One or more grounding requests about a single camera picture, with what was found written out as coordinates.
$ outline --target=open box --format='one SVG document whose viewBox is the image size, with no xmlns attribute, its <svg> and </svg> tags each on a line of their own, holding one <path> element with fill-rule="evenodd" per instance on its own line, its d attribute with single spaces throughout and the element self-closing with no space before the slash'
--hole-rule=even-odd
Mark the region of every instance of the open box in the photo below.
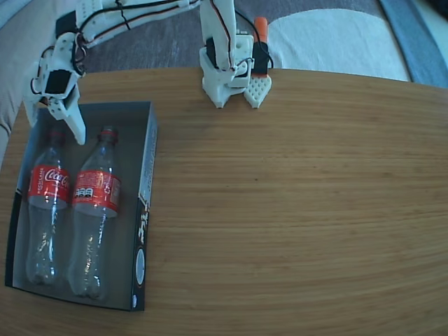
<svg viewBox="0 0 448 336">
<path fill-rule="evenodd" d="M 38 122 L 30 132 L 24 153 L 13 210 L 10 220 L 8 248 L 6 253 L 5 285 L 60 300 L 122 309 L 144 310 L 145 260 L 148 211 L 151 198 L 151 183 L 157 140 L 157 121 L 149 102 L 125 102 L 87 104 L 80 106 L 87 128 L 84 146 L 79 146 L 67 126 L 56 121 L 46 109 L 39 111 Z M 46 134 L 58 125 L 66 128 L 64 163 L 74 179 L 97 143 L 97 135 L 103 125 L 118 129 L 115 146 L 117 168 L 121 178 L 120 208 L 118 217 L 104 231 L 113 248 L 108 248 L 105 279 L 108 295 L 102 301 L 76 297 L 70 290 L 65 274 L 71 253 L 73 237 L 72 208 L 66 210 L 60 239 L 64 248 L 59 249 L 61 279 L 58 286 L 37 286 L 30 283 L 25 272 L 29 241 L 29 214 L 27 190 L 34 161 L 48 145 Z"/>
</svg>

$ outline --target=wooden table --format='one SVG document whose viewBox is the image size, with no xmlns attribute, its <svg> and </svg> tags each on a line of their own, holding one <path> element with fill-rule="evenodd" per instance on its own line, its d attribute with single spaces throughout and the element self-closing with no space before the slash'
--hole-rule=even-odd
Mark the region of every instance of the wooden table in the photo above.
<svg viewBox="0 0 448 336">
<path fill-rule="evenodd" d="M 448 333 L 448 91 L 274 70 L 216 110 L 199 69 L 94 73 L 82 102 L 155 103 L 144 313 L 0 287 L 2 335 Z M 29 126 L 0 174 L 0 277 Z"/>
</svg>

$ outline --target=coca-cola bottle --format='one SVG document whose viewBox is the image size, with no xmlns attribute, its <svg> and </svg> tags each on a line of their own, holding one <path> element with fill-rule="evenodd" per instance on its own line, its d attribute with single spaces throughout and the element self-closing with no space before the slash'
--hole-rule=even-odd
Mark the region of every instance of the coca-cola bottle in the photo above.
<svg viewBox="0 0 448 336">
<path fill-rule="evenodd" d="M 114 149 L 118 132 L 103 127 L 98 144 L 76 178 L 73 194 L 74 242 L 68 280 L 73 293 L 102 300 L 112 221 L 118 215 L 120 179 L 116 174 Z"/>
<path fill-rule="evenodd" d="M 26 262 L 28 280 L 53 285 L 60 272 L 56 236 L 69 201 L 69 173 L 62 162 L 64 133 L 52 130 L 49 144 L 37 158 L 28 189 L 29 245 Z"/>
</svg>

